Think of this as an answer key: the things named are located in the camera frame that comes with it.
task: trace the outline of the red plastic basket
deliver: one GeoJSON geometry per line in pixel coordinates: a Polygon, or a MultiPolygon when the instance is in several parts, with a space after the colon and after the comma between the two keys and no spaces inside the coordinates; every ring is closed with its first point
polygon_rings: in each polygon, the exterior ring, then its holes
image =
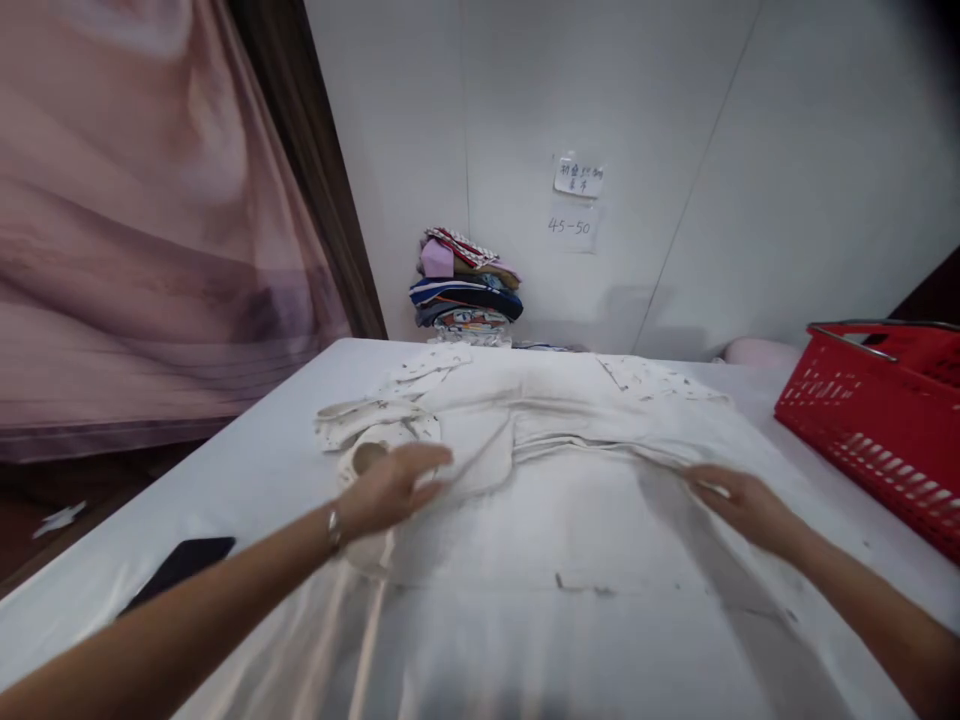
{"type": "Polygon", "coordinates": [[[960,328],[847,320],[807,332],[774,415],[960,565],[960,328]]]}

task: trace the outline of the black phone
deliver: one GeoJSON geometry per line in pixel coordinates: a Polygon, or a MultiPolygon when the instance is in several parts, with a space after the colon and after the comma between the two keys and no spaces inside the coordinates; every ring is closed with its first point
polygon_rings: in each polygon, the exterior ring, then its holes
{"type": "Polygon", "coordinates": [[[125,615],[138,605],[223,560],[230,554],[236,542],[237,539],[231,537],[184,540],[167,555],[167,559],[163,561],[153,577],[140,589],[140,592],[134,595],[133,600],[120,611],[117,617],[125,615]]]}

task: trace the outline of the pink cloth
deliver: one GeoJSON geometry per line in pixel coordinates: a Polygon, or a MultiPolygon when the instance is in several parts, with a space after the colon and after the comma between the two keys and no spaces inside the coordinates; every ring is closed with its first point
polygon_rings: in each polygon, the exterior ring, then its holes
{"type": "Polygon", "coordinates": [[[500,257],[493,252],[493,250],[480,247],[460,233],[448,228],[428,228],[427,237],[433,238],[441,245],[446,245],[453,250],[454,255],[476,270],[479,270],[484,265],[489,265],[500,257]]]}
{"type": "Polygon", "coordinates": [[[453,277],[453,250],[433,238],[420,251],[424,277],[453,277]]]}
{"type": "MultiPolygon", "coordinates": [[[[494,260],[488,265],[510,273],[517,282],[523,282],[520,273],[502,260],[494,260]]],[[[453,250],[430,238],[420,250],[420,267],[424,277],[453,277],[453,250]]]]}
{"type": "Polygon", "coordinates": [[[349,334],[222,2],[0,2],[0,461],[209,436],[349,334]]]}

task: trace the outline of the bracelet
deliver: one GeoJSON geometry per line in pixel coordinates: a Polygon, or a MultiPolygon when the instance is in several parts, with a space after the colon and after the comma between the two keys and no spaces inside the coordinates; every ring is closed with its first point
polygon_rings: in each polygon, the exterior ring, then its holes
{"type": "Polygon", "coordinates": [[[336,505],[330,508],[330,514],[327,515],[327,540],[330,542],[330,554],[339,555],[343,542],[343,528],[340,525],[340,513],[337,512],[336,505]]]}

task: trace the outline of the basket handle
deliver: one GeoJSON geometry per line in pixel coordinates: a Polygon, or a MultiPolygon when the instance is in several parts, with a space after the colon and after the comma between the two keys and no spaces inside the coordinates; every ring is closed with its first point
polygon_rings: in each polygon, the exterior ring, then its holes
{"type": "Polygon", "coordinates": [[[827,335],[828,337],[832,337],[834,340],[839,340],[840,342],[845,342],[845,343],[847,343],[847,345],[853,345],[853,347],[857,348],[857,350],[862,350],[862,351],[865,352],[865,353],[870,353],[871,355],[875,355],[876,357],[883,358],[883,359],[886,360],[887,362],[891,362],[891,363],[898,363],[898,362],[900,362],[900,360],[899,360],[898,358],[895,358],[893,355],[888,355],[887,353],[882,352],[881,350],[874,350],[873,348],[871,348],[871,347],[869,347],[869,346],[867,346],[867,345],[861,345],[860,343],[856,343],[856,342],[854,342],[853,340],[848,340],[848,339],[847,339],[846,337],[844,337],[843,335],[837,335],[837,333],[830,332],[829,330],[827,330],[827,329],[825,329],[825,328],[823,327],[824,325],[899,325],[899,326],[901,326],[901,327],[903,327],[903,326],[911,326],[911,327],[934,327],[934,328],[938,328],[938,329],[940,329],[940,330],[949,330],[949,331],[951,331],[951,332],[960,332],[960,327],[957,327],[956,325],[951,325],[951,324],[949,324],[949,323],[941,323],[941,322],[909,322],[909,321],[907,321],[907,320],[839,320],[839,321],[837,321],[837,322],[830,322],[830,323],[810,323],[809,325],[807,325],[807,329],[808,329],[808,330],[813,330],[814,332],[818,332],[818,333],[821,333],[821,334],[823,334],[823,335],[827,335]]]}
{"type": "Polygon", "coordinates": [[[932,327],[938,328],[939,330],[949,330],[950,332],[960,332],[960,326],[951,325],[950,323],[936,322],[933,320],[893,320],[892,318],[887,318],[885,320],[837,320],[835,322],[816,322],[810,323],[807,325],[808,328],[813,328],[815,325],[899,325],[901,327],[932,327]]]}

